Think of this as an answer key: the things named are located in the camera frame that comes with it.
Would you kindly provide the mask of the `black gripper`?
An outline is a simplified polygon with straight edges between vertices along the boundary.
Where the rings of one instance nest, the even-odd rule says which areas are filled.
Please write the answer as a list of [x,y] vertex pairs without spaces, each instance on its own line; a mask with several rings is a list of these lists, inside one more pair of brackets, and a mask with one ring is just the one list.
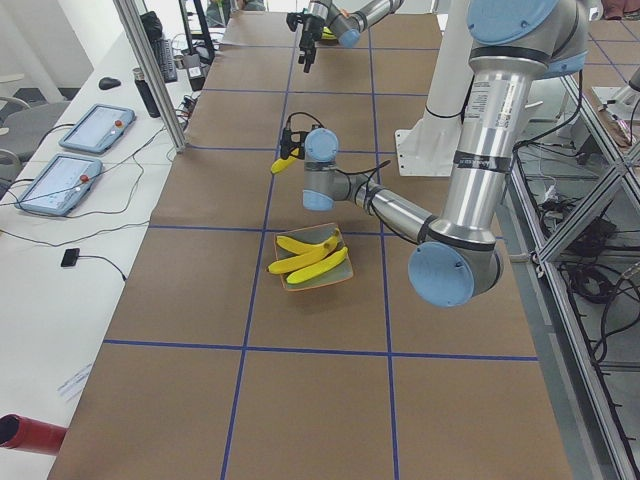
[[321,39],[321,18],[303,17],[300,23],[302,33],[299,42],[298,63],[304,65],[304,73],[310,73],[311,65],[315,62],[316,42]]
[[292,139],[292,156],[298,160],[305,159],[305,140],[308,133],[306,131],[296,131],[292,133],[292,136],[296,138]]

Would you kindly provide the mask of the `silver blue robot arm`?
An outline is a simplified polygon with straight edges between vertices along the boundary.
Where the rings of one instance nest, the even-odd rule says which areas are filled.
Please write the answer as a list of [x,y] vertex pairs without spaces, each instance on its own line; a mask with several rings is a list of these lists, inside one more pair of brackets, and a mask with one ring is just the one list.
[[333,1],[310,1],[306,9],[289,12],[286,24],[292,32],[302,27],[298,63],[309,73],[316,59],[316,43],[328,29],[345,48],[354,47],[361,34],[403,5],[402,0],[370,1],[359,10],[344,13]]
[[441,214],[364,174],[339,173],[337,137],[323,127],[303,142],[304,207],[328,211],[338,201],[350,201],[414,242],[409,279],[433,305],[462,305],[490,290],[502,273],[491,223],[526,123],[531,85],[583,68],[588,23],[584,1],[472,2],[465,24],[473,79]]

